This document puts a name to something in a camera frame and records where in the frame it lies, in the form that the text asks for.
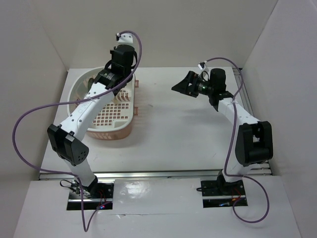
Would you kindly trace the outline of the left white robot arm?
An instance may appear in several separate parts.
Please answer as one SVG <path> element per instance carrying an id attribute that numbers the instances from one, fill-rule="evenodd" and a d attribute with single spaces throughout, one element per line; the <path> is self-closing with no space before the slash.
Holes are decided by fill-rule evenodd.
<path id="1" fill-rule="evenodd" d="M 133 47 L 136 36 L 128 30 L 117 33 L 118 45 L 110 50 L 111 59 L 104 69 L 90 79 L 85 97 L 65 120 L 47 129 L 52 149 L 68 165 L 87 198 L 94 197 L 101 186 L 87 160 L 89 148 L 82 140 L 102 108 L 132 80 L 142 55 Z"/>

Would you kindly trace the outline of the blue patterned plate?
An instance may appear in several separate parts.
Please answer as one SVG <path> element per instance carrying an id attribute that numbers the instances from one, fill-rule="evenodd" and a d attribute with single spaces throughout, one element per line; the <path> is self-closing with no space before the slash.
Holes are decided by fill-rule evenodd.
<path id="1" fill-rule="evenodd" d="M 94 84 L 94 79 L 90 78 L 87 84 L 87 92 L 89 92 Z"/>

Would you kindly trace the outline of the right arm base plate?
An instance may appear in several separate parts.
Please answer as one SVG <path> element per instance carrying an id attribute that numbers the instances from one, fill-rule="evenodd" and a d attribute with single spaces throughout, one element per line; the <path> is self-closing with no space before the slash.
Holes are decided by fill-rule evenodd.
<path id="1" fill-rule="evenodd" d="M 196 191 L 202 195 L 204 208 L 232 207 L 235 202 L 235 206 L 248 206 L 241 180 L 227 187 L 220 187 L 219 182 L 215 180 L 203 180 Z"/>

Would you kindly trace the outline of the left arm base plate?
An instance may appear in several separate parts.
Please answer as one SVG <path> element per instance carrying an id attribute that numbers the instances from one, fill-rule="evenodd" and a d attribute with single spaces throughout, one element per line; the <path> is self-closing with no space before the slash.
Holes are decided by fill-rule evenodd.
<path id="1" fill-rule="evenodd" d="M 67 201 L 67 211 L 81 210 L 81 192 L 78 182 L 61 180 L 60 186 L 69 189 Z M 100 207 L 101 210 L 113 209 L 114 181 L 102 181 L 92 192 L 84 190 L 83 203 L 84 210 L 95 210 Z"/>

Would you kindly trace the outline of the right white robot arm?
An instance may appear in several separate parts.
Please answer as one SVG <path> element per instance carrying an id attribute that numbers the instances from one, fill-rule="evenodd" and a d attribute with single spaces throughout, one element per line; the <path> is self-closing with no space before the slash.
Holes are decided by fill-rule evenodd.
<path id="1" fill-rule="evenodd" d="M 212 69 L 208 79 L 189 71 L 172 90 L 194 98 L 200 94 L 208 96 L 211 106 L 232 123 L 233 139 L 229 143 L 230 155 L 225 167 L 214 186 L 201 188 L 202 192 L 231 195 L 241 186 L 242 177 L 256 164 L 273 157 L 273 142 L 271 124 L 250 115 L 226 90 L 225 82 L 226 73 L 220 68 Z"/>

